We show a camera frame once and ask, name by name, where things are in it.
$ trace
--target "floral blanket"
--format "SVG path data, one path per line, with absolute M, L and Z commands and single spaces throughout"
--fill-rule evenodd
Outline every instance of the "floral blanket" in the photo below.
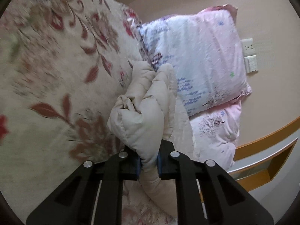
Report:
M 82 162 L 122 148 L 106 122 L 130 84 L 131 62 L 148 60 L 133 18 L 139 23 L 114 0 L 12 0 L 1 17 L 0 190 L 24 223 Z M 178 104 L 173 139 L 192 153 Z M 139 182 L 123 192 L 122 224 L 176 223 Z

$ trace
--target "wall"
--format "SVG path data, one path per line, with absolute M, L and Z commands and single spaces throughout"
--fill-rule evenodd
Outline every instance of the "wall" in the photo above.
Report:
M 248 77 L 253 93 L 243 103 L 240 144 L 255 141 L 300 116 L 300 19 L 288 0 L 117 0 L 144 22 L 193 14 L 213 5 L 239 8 L 242 39 L 253 38 L 259 72 Z

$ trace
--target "metal screw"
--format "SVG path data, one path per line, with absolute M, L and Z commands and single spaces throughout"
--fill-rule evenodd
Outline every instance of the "metal screw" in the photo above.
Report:
M 128 154 L 125 151 L 119 153 L 119 157 L 121 157 L 121 158 L 125 158 L 127 156 L 128 156 Z
M 172 152 L 170 153 L 170 155 L 171 155 L 172 157 L 179 157 L 180 153 L 177 152 L 177 151 L 172 151 Z
M 214 167 L 216 165 L 215 161 L 214 160 L 207 160 L 206 161 L 206 164 L 207 166 L 209 167 Z
M 93 163 L 91 161 L 85 161 L 83 166 L 84 167 L 91 167 L 91 166 L 93 166 Z

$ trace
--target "pink pillow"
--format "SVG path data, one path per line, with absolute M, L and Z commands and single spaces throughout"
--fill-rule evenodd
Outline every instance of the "pink pillow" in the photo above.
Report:
M 195 114 L 190 120 L 196 161 L 212 159 L 225 170 L 234 164 L 240 134 L 241 98 Z

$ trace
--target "switch plate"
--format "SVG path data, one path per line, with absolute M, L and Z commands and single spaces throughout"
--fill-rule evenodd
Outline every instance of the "switch plate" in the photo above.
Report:
M 246 73 L 258 71 L 256 55 L 245 57 L 244 60 Z
M 243 46 L 243 53 L 244 53 L 244 57 L 246 56 L 252 56 L 255 54 L 255 49 L 253 46 L 253 39 L 244 39 L 241 40 L 242 42 L 242 46 Z

